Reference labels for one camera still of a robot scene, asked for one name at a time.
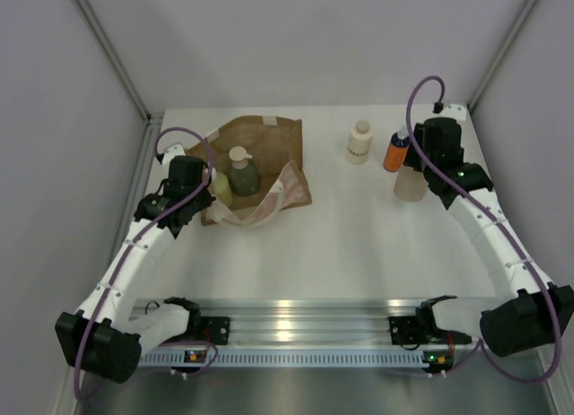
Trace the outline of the beige pump bottle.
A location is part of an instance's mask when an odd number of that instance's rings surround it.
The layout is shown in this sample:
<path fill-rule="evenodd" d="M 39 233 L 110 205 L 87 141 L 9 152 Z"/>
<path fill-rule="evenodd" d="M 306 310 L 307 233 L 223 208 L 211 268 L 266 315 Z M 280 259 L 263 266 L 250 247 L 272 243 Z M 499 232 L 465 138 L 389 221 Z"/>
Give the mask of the beige pump bottle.
<path fill-rule="evenodd" d="M 417 203 L 427 193 L 428 184 L 423 174 L 406 166 L 402 166 L 396 176 L 394 185 L 395 196 L 404 202 Z"/>

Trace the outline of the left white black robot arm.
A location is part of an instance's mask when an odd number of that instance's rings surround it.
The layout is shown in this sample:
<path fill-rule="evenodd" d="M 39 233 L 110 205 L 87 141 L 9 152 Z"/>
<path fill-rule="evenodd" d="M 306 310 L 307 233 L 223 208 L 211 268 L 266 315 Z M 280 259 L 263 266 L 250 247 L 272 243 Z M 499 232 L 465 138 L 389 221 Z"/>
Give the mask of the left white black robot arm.
<path fill-rule="evenodd" d="M 117 384 L 135 372 L 139 359 L 160 344 L 179 338 L 196 341 L 203 331 L 199 306 L 167 298 L 138 320 L 130 315 L 159 260 L 192 218 L 210 206 L 212 166 L 179 155 L 159 189 L 137 205 L 125 241 L 101 281 L 74 313 L 62 313 L 55 330 L 65 361 Z"/>

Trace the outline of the white round cap bottle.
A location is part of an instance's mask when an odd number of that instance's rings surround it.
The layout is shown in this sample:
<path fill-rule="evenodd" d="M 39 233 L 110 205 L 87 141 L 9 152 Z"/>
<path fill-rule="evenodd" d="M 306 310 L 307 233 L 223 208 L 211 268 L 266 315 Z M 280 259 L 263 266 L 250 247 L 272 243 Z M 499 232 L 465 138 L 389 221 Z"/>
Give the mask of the white round cap bottle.
<path fill-rule="evenodd" d="M 373 131 L 367 120 L 358 121 L 352 128 L 346 150 L 346 159 L 354 165 L 364 164 L 370 153 Z"/>

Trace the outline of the burlap canvas tote bag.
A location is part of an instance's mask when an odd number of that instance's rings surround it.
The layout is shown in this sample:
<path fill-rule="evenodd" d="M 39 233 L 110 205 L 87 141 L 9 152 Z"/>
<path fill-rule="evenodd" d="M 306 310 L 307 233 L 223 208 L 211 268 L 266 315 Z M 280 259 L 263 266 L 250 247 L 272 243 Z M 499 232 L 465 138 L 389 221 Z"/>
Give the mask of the burlap canvas tote bag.
<path fill-rule="evenodd" d="M 280 211 L 312 204 L 303 172 L 302 121 L 286 117 L 242 116 L 206 136 L 216 173 L 231 180 L 234 147 L 246 150 L 255 165 L 260 187 L 252 195 L 238 195 L 227 205 L 215 186 L 216 200 L 201 212 L 204 226 L 214 224 L 253 228 L 266 224 Z"/>

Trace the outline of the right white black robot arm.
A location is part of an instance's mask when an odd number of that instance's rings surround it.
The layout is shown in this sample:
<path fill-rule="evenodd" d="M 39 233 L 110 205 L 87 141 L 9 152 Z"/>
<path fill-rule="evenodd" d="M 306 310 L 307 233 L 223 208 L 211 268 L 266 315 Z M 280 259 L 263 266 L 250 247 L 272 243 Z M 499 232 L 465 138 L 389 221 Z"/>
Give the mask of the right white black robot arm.
<path fill-rule="evenodd" d="M 453 118 L 416 124 L 406 165 L 421 173 L 479 255 L 495 289 L 491 298 L 441 296 L 421 304 L 419 334 L 480 338 L 499 357 L 553 343 L 573 315 L 573 289 L 557 286 L 518 241 L 492 181 L 464 158 L 462 128 Z"/>

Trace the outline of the blue orange spray bottle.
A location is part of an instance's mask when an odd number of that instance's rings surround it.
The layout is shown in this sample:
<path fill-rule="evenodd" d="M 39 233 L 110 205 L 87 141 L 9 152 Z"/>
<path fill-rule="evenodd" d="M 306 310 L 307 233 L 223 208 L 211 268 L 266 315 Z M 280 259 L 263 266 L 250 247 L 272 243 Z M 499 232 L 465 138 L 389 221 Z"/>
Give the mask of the blue orange spray bottle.
<path fill-rule="evenodd" d="M 395 132 L 389 141 L 383 167 L 389 172 L 397 172 L 404 163 L 410 145 L 410 137 L 405 126 Z"/>

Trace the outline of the grey-green pump bottle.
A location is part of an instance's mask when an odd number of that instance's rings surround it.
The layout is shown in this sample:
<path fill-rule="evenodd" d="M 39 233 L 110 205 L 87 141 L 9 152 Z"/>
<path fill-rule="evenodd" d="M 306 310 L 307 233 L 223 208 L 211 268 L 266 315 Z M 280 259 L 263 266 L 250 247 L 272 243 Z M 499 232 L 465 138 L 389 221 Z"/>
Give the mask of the grey-green pump bottle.
<path fill-rule="evenodd" d="M 260 177 L 253 156 L 241 146 L 229 151 L 229 181 L 232 191 L 238 196 L 255 195 L 260 188 Z"/>

